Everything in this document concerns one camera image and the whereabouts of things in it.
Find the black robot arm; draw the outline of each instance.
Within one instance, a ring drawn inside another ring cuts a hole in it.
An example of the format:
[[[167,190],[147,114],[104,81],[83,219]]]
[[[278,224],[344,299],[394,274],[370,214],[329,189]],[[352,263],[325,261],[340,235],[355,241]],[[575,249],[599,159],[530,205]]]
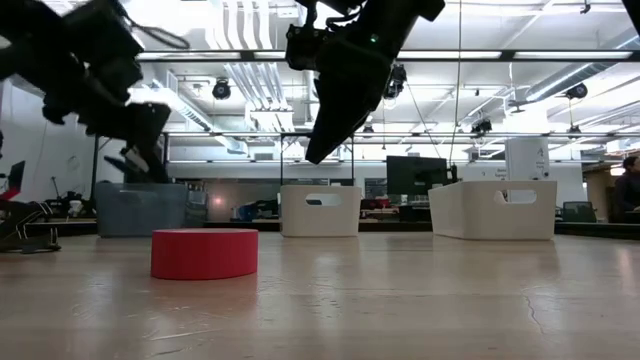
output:
[[[314,29],[316,0],[296,0],[306,24],[287,33],[286,59],[294,70],[315,70],[320,110],[306,159],[321,162],[364,123],[389,83],[392,66],[418,17],[433,21],[444,0],[322,0],[345,15]],[[357,20],[345,26],[338,22]]]
[[[125,140],[152,169],[171,110],[155,103],[128,104],[128,88],[142,79],[135,57],[143,51],[130,34],[126,12],[116,0],[92,0],[64,17],[40,1],[0,1],[0,80],[18,74],[45,93],[43,115],[63,124],[70,113],[87,134]],[[154,182],[168,182],[162,169]]]

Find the computer monitor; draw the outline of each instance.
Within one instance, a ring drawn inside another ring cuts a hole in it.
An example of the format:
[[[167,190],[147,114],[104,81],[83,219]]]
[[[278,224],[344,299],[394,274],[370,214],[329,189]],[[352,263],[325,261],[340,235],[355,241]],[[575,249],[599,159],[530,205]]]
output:
[[[387,194],[428,195],[434,185],[447,185],[447,160],[387,156]]]
[[[25,162],[21,161],[11,167],[7,177],[6,190],[0,194],[0,200],[11,200],[22,191]]]

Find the white storage bin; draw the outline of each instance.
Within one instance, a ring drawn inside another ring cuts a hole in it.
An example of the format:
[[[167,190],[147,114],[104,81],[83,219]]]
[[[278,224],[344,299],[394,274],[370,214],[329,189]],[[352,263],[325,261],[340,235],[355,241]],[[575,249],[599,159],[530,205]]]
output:
[[[361,194],[362,190],[353,186],[283,186],[282,235],[358,236]]]
[[[502,190],[533,190],[535,200],[508,203]],[[465,181],[429,190],[433,232],[475,240],[550,240],[555,181]]]

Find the red cylinder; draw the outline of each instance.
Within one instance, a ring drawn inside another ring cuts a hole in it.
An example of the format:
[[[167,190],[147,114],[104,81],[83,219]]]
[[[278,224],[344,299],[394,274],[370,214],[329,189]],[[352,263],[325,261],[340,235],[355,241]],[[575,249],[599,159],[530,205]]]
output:
[[[168,280],[214,280],[258,270],[258,231],[248,229],[156,230],[151,276]]]

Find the translucent plastic bin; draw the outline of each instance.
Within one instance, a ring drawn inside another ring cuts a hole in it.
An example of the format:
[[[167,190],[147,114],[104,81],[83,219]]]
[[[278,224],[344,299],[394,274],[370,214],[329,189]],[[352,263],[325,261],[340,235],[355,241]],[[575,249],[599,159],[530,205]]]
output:
[[[359,187],[285,185],[281,192],[283,236],[358,236]]]
[[[463,181],[429,190],[433,233],[474,240],[549,240],[553,237],[555,181]],[[533,191],[529,202],[509,203],[504,191]]]
[[[96,184],[98,235],[150,237],[153,230],[182,228],[187,192],[183,184]]]

